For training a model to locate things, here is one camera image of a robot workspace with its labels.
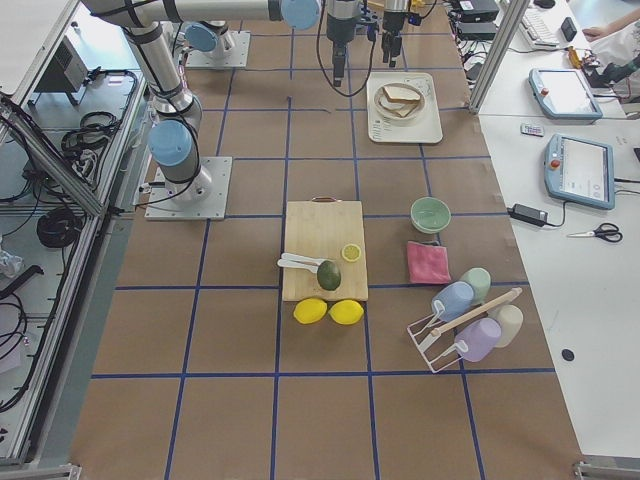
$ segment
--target brown paper floor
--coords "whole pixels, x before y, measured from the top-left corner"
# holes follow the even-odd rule
[[[253,34],[249,68],[189,73],[201,154],[234,157],[228,217],[137,214],[71,460],[89,480],[571,479],[578,446],[444,9],[408,29],[397,68],[434,77],[433,146],[372,143],[364,95],[330,90],[311,33],[232,27]],[[350,45],[352,88],[368,48]],[[438,375],[405,331],[440,289],[408,280],[406,242],[432,238],[408,216],[424,195],[453,212],[453,278],[482,266],[491,296],[524,288],[514,343]],[[281,301],[286,202],[314,196],[363,203],[370,294],[351,327],[299,325]]]

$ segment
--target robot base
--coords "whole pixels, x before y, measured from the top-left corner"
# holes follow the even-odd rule
[[[189,52],[186,67],[208,70],[245,68],[247,66],[247,58],[249,58],[249,42],[251,41],[251,34],[246,31],[234,32],[234,34],[236,45],[229,55],[214,58],[210,55],[194,50]]]
[[[181,204],[167,200],[148,205],[144,214],[148,220],[223,220],[227,208],[229,181],[231,180],[231,157],[201,157],[201,168],[206,168],[212,178],[213,189],[204,199],[192,203]],[[164,182],[164,175],[158,168],[154,178],[156,182]],[[151,191],[149,201],[160,200],[167,196],[164,189]]]

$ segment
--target wooden stick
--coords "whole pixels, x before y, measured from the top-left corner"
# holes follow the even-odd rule
[[[504,295],[500,295],[498,298],[494,298],[493,300],[483,305],[480,305],[477,308],[474,308],[470,312],[467,312],[464,315],[460,315],[458,318],[451,320],[446,325],[442,327],[434,328],[433,330],[431,330],[431,332],[429,332],[429,335],[433,335],[434,337],[439,337],[444,332],[447,332],[452,328],[455,328],[458,325],[463,324],[467,320],[471,320],[473,317],[480,315],[481,313],[491,310],[492,308],[497,307],[498,305],[502,305],[503,303],[507,303],[515,300],[516,298],[518,298],[518,296],[521,293],[522,293],[522,289],[520,287],[512,288]]]

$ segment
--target pink cloth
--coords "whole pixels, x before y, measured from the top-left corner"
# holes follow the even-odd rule
[[[451,282],[446,247],[407,242],[407,262],[411,283],[440,285]]]

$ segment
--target wooden cutting board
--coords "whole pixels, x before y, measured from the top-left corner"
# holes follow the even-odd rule
[[[362,249],[357,262],[349,263],[340,255],[347,243],[355,243]],[[309,297],[367,300],[369,297],[361,202],[288,202],[284,251],[334,261],[342,282],[336,290],[327,291],[320,288],[315,274],[308,270],[285,268],[283,300]]]

